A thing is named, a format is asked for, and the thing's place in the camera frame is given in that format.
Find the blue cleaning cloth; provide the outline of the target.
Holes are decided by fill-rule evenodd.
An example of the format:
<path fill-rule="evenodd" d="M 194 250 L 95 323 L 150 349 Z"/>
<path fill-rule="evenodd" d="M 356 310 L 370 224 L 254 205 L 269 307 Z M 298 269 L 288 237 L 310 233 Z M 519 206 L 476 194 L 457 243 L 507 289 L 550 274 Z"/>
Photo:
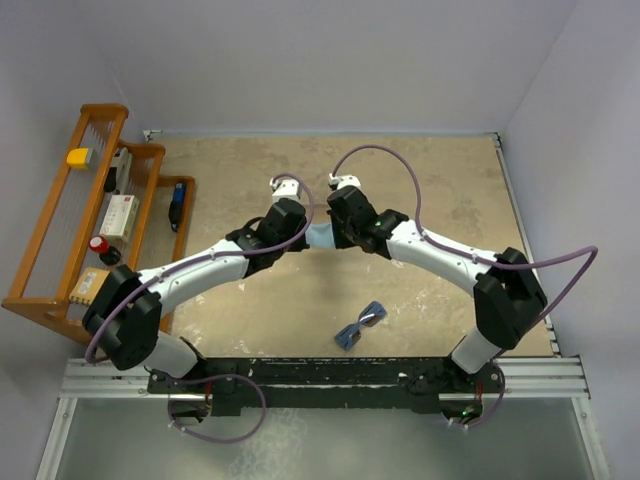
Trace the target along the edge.
<path fill-rule="evenodd" d="M 311 248 L 335 249 L 332 224 L 312 224 L 305 232 L 305 241 Z"/>

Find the blue sunglasses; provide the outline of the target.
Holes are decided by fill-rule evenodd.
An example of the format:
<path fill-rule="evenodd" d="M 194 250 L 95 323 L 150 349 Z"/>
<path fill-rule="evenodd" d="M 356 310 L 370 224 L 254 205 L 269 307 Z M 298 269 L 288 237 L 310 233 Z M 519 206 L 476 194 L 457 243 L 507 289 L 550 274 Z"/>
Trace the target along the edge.
<path fill-rule="evenodd" d="M 363 328 L 374 327 L 387 315 L 386 309 L 377 301 L 372 301 L 359 315 L 355 323 L 348 324 L 334 337 L 336 344 L 344 351 L 351 350 L 361 339 Z"/>

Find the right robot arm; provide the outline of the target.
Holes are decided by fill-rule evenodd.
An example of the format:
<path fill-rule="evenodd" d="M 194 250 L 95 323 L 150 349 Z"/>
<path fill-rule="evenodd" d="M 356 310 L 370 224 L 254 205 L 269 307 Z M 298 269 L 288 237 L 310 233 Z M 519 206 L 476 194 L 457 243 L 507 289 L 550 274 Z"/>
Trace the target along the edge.
<path fill-rule="evenodd" d="M 480 379 L 480 369 L 499 354 L 514 349 L 540 319 L 548 304 L 524 254 L 479 251 L 420 228 L 409 216 L 387 209 L 376 212 L 355 186 L 333 191 L 327 198 L 332 226 L 343 247 L 352 244 L 420 267 L 468 293 L 474 301 L 475 326 L 451 351 L 446 383 L 467 391 Z"/>

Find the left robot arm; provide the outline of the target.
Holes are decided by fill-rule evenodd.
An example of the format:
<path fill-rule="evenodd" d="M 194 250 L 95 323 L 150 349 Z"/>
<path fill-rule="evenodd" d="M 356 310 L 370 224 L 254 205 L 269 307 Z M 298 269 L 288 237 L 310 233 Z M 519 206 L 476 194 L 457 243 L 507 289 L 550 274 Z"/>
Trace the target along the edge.
<path fill-rule="evenodd" d="M 269 269 L 304 237 L 305 207 L 280 199 L 257 227 L 246 223 L 202 252 L 171 264 L 111 271 L 88 307 L 82 325 L 91 340 L 85 361 L 97 363 L 98 349 L 119 370 L 145 366 L 170 376 L 184 392 L 202 387 L 204 358 L 184 339 L 164 333 L 160 321 L 176 307 L 223 284 Z"/>

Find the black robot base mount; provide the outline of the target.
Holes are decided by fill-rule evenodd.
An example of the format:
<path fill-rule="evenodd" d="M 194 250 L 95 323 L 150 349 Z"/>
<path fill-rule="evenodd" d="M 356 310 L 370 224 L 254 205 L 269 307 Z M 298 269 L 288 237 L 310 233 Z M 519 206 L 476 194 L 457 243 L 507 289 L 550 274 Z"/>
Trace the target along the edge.
<path fill-rule="evenodd" d="M 477 419 L 485 394 L 502 394 L 495 363 L 475 374 L 448 357 L 198 357 L 183 378 L 151 364 L 148 387 L 172 400 L 196 396 L 216 417 L 245 408 L 402 409 Z"/>

